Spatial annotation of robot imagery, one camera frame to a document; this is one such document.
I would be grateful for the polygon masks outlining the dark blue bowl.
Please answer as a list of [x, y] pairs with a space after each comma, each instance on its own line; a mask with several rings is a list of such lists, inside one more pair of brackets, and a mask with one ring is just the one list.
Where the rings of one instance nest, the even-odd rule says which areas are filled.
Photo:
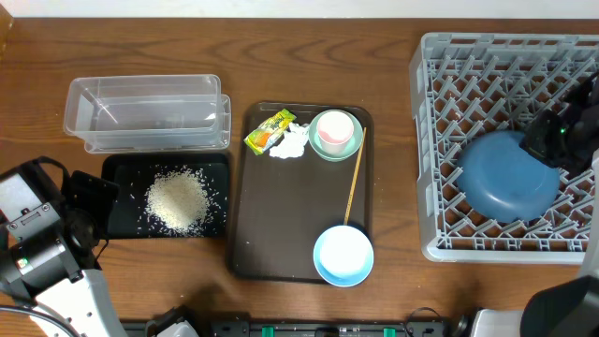
[[457, 185], [476, 212], [502, 223], [531, 221], [553, 204], [560, 172], [521, 149], [523, 138], [518, 131], [494, 131], [462, 151]]

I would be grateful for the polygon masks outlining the pile of rice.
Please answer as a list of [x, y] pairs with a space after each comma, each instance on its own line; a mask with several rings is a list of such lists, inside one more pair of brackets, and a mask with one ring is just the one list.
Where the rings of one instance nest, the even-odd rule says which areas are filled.
[[224, 234], [225, 209], [211, 168], [153, 165], [150, 181], [134, 208], [134, 233], [141, 237], [216, 238]]

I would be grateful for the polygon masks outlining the pink cup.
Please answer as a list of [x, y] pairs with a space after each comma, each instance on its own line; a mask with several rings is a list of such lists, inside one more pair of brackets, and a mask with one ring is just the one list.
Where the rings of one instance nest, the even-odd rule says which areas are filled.
[[327, 154], [340, 154], [354, 134], [349, 114], [340, 110], [326, 111], [316, 125], [321, 147]]

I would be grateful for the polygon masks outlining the light blue bowl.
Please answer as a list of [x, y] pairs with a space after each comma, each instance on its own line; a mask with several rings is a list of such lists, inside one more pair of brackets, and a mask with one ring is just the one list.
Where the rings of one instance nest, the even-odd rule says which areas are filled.
[[328, 284], [357, 286], [368, 278], [373, 269], [373, 245], [368, 236], [356, 227], [330, 227], [314, 244], [313, 262], [317, 273]]

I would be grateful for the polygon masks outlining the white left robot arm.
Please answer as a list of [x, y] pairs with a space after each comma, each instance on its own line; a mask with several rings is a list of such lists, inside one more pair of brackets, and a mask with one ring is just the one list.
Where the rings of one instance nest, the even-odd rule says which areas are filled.
[[124, 336], [98, 259], [108, 242], [115, 183], [62, 171], [46, 156], [1, 175], [1, 291], [4, 311], [28, 315], [48, 336]]

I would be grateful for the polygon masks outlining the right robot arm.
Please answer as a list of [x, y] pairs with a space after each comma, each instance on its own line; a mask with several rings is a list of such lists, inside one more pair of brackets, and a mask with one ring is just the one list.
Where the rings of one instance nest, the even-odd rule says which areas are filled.
[[[543, 110], [524, 131], [494, 131], [470, 143], [458, 164], [459, 189], [491, 220], [532, 220], [559, 190], [559, 171], [577, 177], [598, 169], [598, 76], [565, 97], [566, 110]], [[477, 312], [469, 336], [595, 336], [598, 333], [598, 216], [578, 277], [536, 293], [522, 311]]]

